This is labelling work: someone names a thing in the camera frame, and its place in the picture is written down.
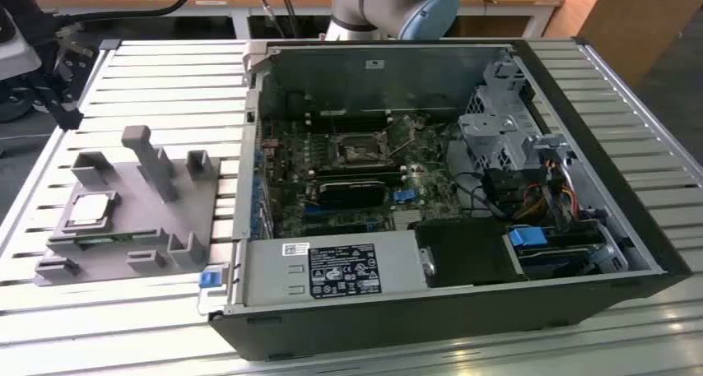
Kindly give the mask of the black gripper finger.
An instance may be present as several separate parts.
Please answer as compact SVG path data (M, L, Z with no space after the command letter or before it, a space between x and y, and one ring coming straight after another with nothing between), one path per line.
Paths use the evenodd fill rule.
M40 66L31 72L32 106L51 114L61 130L77 129L83 121L77 106L99 55L81 33L81 25L68 26L35 47Z

